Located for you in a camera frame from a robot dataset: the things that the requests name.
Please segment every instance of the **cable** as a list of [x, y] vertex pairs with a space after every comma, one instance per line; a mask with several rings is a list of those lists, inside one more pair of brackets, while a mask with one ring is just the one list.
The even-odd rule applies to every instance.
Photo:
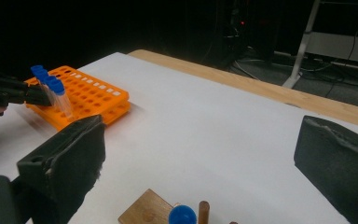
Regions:
[[353, 54], [354, 46], [356, 45], [356, 37], [357, 37], [357, 36], [358, 36], [358, 28], [357, 28], [357, 30], [356, 30], [356, 33], [355, 33], [354, 36], [353, 36], [353, 43], [352, 43], [352, 47], [351, 47], [351, 52], [350, 52], [350, 55], [348, 56], [347, 61], [350, 60], [351, 55]]
[[240, 67], [240, 65], [237, 63], [237, 61], [234, 61], [234, 63], [238, 66], [238, 67], [233, 66], [234, 68], [239, 69], [239, 70], [241, 70], [243, 73], [245, 73], [247, 76], [252, 77], [252, 78], [254, 78], [254, 79], [260, 81], [260, 79], [259, 79], [258, 77], [255, 77], [255, 76], [252, 75], [250, 72], [245, 71], [242, 67]]
[[218, 4], [218, 0], [215, 1], [216, 3], [216, 11], [215, 11], [215, 16], [214, 16], [214, 29], [213, 29], [213, 37], [211, 40], [211, 44], [208, 47], [208, 50], [206, 51], [206, 53], [204, 54], [204, 56], [201, 58], [200, 63], [203, 63], [203, 61], [207, 58], [208, 54], [211, 51], [211, 48], [213, 46], [213, 42], [214, 42], [214, 36], [216, 35], [216, 31], [217, 31], [217, 21], [218, 21], [218, 9], [219, 9], [219, 4]]

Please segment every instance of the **wooden block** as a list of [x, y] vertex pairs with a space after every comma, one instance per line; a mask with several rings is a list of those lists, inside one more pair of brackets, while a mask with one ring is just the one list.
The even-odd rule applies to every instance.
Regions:
[[172, 206], [148, 189], [119, 218], [121, 224], [167, 224]]

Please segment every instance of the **metal stand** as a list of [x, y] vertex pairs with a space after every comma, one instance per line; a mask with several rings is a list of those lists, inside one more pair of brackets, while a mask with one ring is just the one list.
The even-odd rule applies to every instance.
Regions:
[[320, 0], [315, 0], [315, 2], [313, 3], [307, 27], [301, 39], [300, 47], [298, 48], [298, 53], [296, 56], [295, 66], [292, 70], [292, 75], [287, 78], [287, 80], [282, 85], [285, 88], [292, 89], [300, 79], [300, 74], [298, 72], [300, 70], [305, 51], [307, 50], [307, 45], [310, 42], [310, 33], [312, 32], [313, 23], [315, 22], [316, 15], [318, 14], [320, 2]]

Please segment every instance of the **dark floor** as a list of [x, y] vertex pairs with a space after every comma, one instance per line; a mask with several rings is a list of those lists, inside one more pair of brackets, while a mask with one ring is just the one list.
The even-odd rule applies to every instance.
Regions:
[[[295, 60], [294, 56], [276, 52], [270, 60], [264, 61], [248, 49], [228, 71], [281, 86], [290, 77]], [[305, 58], [301, 79], [293, 89], [358, 105], [358, 66], [329, 60], [332, 62]]]

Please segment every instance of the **test tube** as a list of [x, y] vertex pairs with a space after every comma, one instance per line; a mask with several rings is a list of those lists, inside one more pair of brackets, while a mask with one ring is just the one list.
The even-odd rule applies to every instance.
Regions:
[[48, 70], [46, 70], [45, 68], [43, 68], [42, 65], [34, 65], [31, 67], [31, 71], [34, 74], [34, 76], [36, 77], [36, 80], [39, 82], [40, 87], [42, 88], [42, 90], [46, 93], [46, 95], [48, 96], [48, 99], [50, 100], [50, 103], [52, 105], [54, 105], [54, 97], [53, 94], [51, 92], [51, 90], [49, 89], [47, 83], [46, 83], [46, 78], [48, 77], [54, 77], [54, 76], [50, 76], [48, 74]]
[[62, 81], [59, 79], [48, 82], [48, 87], [54, 92], [54, 100], [57, 107], [63, 112], [69, 121], [74, 121], [75, 117], [72, 112], [71, 102], [65, 93]]
[[43, 86], [46, 88], [46, 92], [48, 94], [48, 99], [51, 102], [51, 105], [53, 106], [57, 106], [57, 102], [56, 99], [54, 97], [55, 93], [53, 92], [53, 90], [51, 89], [51, 87], [49, 86], [49, 83], [51, 81], [57, 80], [57, 78], [55, 76], [46, 76], [43, 78]]

